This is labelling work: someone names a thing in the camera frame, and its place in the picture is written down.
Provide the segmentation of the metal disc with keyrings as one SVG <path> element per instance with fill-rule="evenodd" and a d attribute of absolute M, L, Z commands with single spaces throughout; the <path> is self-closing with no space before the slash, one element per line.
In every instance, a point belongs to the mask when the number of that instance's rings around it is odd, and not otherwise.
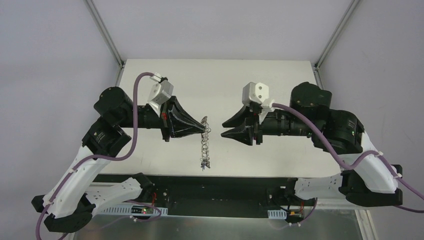
<path fill-rule="evenodd" d="M 204 116 L 200 122 L 204 126 L 204 132 L 201 134 L 201 157 L 200 167 L 204 171 L 210 169 L 210 150 L 209 150 L 209 133 L 211 128 L 208 123 L 208 116 Z"/>

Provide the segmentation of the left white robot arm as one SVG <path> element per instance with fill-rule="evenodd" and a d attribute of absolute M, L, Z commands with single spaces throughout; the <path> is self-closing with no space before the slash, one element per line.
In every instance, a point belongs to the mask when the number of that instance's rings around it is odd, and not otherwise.
<path fill-rule="evenodd" d="M 205 132 L 171 90 L 161 83 L 152 88 L 147 104 L 138 104 L 137 87 L 132 96 L 120 87 L 104 90 L 94 109 L 99 118 L 82 138 L 77 155 L 54 188 L 35 196 L 31 204 L 40 213 L 36 229 L 45 226 L 52 233 L 67 235 L 84 228 L 103 210 L 126 201 L 150 202 L 153 183 L 143 173 L 100 192 L 88 187 L 110 163 L 128 159 L 137 146 L 139 129 L 158 129 L 164 141 Z"/>

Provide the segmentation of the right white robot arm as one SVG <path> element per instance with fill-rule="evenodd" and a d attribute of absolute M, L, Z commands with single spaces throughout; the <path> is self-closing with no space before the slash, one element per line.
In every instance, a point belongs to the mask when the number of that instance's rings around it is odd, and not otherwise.
<path fill-rule="evenodd" d="M 319 178 L 293 177 L 271 198 L 296 205 L 310 199 L 346 200 L 361 207 L 401 206 L 397 178 L 400 165 L 381 161 L 361 121 L 351 112 L 331 108 L 332 93 L 303 82 L 290 94 L 289 105 L 275 107 L 263 83 L 243 88 L 242 108 L 222 126 L 222 137 L 260 145 L 264 136 L 311 139 L 315 148 L 336 157 L 340 173 Z"/>

